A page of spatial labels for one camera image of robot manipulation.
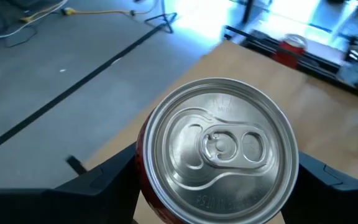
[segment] red soda can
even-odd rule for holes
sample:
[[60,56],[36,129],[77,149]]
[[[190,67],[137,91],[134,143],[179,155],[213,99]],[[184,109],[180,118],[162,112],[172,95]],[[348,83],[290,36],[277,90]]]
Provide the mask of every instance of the red soda can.
[[265,223],[291,194],[290,123],[245,83],[207,78],[170,93],[140,130],[142,193],[165,223]]
[[[287,34],[279,45],[282,49],[293,52],[297,55],[304,55],[306,52],[306,39],[297,34]],[[290,68],[296,68],[298,59],[280,49],[273,56],[274,60]]]

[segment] pull tab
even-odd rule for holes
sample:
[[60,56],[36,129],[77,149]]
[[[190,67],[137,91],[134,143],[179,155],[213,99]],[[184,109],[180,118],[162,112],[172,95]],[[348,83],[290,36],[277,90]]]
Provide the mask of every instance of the pull tab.
[[213,166],[256,169],[267,163],[269,141],[256,127],[214,125],[200,139],[201,155]]

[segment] black floor stripe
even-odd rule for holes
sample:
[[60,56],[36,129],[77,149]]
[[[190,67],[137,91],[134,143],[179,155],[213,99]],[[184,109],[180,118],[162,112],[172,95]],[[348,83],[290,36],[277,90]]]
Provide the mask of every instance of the black floor stripe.
[[152,29],[150,32],[146,33],[144,36],[142,36],[139,40],[135,41],[133,44],[125,48],[123,51],[119,52],[117,55],[112,57],[110,60],[99,66],[97,69],[95,69],[93,72],[82,78],[80,81],[76,82],[73,86],[69,87],[66,91],[58,95],[53,100],[49,101],[46,105],[38,109],[36,112],[34,112],[32,115],[28,116],[26,119],[21,121],[19,124],[15,125],[13,128],[5,132],[3,135],[0,136],[0,145],[4,144],[7,140],[9,140],[11,137],[15,136],[19,131],[23,130],[25,127],[27,127],[29,124],[33,123],[36,119],[40,118],[43,114],[48,112],[50,109],[52,109],[54,106],[56,106],[58,103],[62,102],[65,98],[73,94],[75,91],[77,91],[79,88],[81,88],[83,85],[85,85],[87,82],[92,80],[94,77],[99,75],[102,71],[107,69],[112,63],[119,60],[126,54],[128,54],[130,51],[134,50],[138,45],[152,37],[155,33],[160,31],[165,27],[165,23],[160,24],[159,26]]

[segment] concrete floor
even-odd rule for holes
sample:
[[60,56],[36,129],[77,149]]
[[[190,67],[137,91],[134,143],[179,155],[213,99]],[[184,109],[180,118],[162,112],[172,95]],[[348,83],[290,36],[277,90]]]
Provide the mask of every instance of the concrete floor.
[[[117,0],[67,4],[78,10],[145,10],[151,5]],[[89,159],[218,44],[221,27],[237,24],[243,10],[228,0],[169,1],[167,11],[179,14],[174,34],[153,35],[0,146],[0,188],[56,187],[74,178],[65,163],[68,155]],[[251,19],[261,11],[253,10]],[[0,41],[0,135],[152,30],[142,21],[159,13],[156,9],[136,18],[51,15],[28,43],[7,49]]]

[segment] red can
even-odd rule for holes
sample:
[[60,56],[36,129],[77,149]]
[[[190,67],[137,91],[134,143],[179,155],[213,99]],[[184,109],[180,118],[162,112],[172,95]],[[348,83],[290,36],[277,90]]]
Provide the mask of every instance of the red can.
[[[287,34],[279,45],[282,49],[291,51],[297,55],[304,55],[306,52],[306,39],[297,34]],[[274,60],[290,68],[296,68],[298,59],[280,49],[273,56]]]
[[165,222],[265,223],[298,174],[290,123],[245,83],[207,78],[170,93],[136,142],[142,193]]

